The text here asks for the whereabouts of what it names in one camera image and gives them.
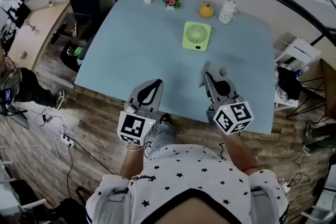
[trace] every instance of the wooden floor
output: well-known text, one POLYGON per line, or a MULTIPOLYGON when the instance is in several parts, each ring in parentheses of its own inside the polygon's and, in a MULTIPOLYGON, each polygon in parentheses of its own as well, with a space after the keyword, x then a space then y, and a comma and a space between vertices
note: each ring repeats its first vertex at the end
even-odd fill
MULTIPOLYGON (((38 76, 45 88, 56 92, 60 87, 51 81, 38 76)), ((18 106, 35 112, 41 112, 42 106, 34 103, 18 103, 18 106)), ((50 115, 61 116, 68 128, 68 134, 74 137, 86 150, 103 162, 108 169, 118 173, 126 153, 125 144, 117 137, 117 125, 120 110, 123 105, 111 98, 89 91, 81 87, 68 90, 64 107, 60 111, 48 110, 50 115)), ((286 118, 286 112, 277 112, 271 135, 260 135, 243 132, 242 137, 252 148, 264 168, 272 169, 278 176, 288 181, 297 171, 298 166, 293 163, 302 152, 302 134, 308 119, 318 120, 323 111, 306 113, 303 116, 286 118)), ((17 125, 9 118, 0 117, 0 153, 4 161, 15 163, 14 173, 26 180, 39 198, 46 198, 48 205, 55 207, 68 197, 66 176, 71 166, 70 155, 60 153, 60 159, 52 163, 41 147, 43 145, 50 157, 55 160, 54 140, 60 135, 61 121, 52 118, 43 127, 41 116, 33 112, 26 113, 30 130, 17 125)), ((209 124, 173 117, 178 130, 178 138, 182 143, 196 143, 205 145, 215 152, 220 152, 219 143, 222 142, 219 131, 209 124)), ((75 190, 82 186, 87 190, 87 197, 99 184, 103 174, 108 173, 99 163, 90 158, 79 146, 71 149, 73 169, 70 173, 70 193, 77 199, 75 190)), ((289 216, 287 223, 298 223, 300 212, 307 210, 313 203, 312 189, 317 180, 324 176, 331 150, 306 156, 304 153, 297 162, 301 165, 301 172, 307 177, 289 194, 289 216)))

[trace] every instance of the white t-shirt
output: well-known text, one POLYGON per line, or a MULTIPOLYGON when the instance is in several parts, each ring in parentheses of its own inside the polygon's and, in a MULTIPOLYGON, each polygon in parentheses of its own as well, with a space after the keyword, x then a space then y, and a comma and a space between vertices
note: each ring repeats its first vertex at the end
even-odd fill
POLYGON ((283 223, 288 210, 272 171, 247 176, 204 146, 168 145, 131 180, 103 176, 87 212, 94 224, 155 223, 190 198, 201 199, 231 224, 283 223))

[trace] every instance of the person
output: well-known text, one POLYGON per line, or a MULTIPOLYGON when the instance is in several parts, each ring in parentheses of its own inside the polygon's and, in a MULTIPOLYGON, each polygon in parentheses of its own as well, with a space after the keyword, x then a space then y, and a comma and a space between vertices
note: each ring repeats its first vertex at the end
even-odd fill
POLYGON ((223 135, 232 162, 209 148, 178 144, 171 118, 144 147, 129 144, 119 175, 104 175, 86 204, 93 224, 283 223, 288 201, 237 134, 223 135))
POLYGON ((65 91, 60 90, 52 95, 49 90, 43 89, 34 72, 26 68, 17 68, 6 62, 5 55, 0 49, 0 91, 11 89, 14 101, 30 102, 60 109, 65 91))
POLYGON ((321 127, 308 121, 305 131, 305 144, 303 151, 309 156, 317 153, 324 148, 336 148, 336 123, 329 123, 321 127))
POLYGON ((10 12, 13 12, 15 14, 16 10, 15 10, 15 8, 12 7, 10 1, 12 1, 12 0, 1 0, 0 6, 4 10, 4 12, 7 13, 7 15, 9 16, 11 21, 13 23, 16 23, 16 20, 14 19, 14 17, 10 13, 10 12))

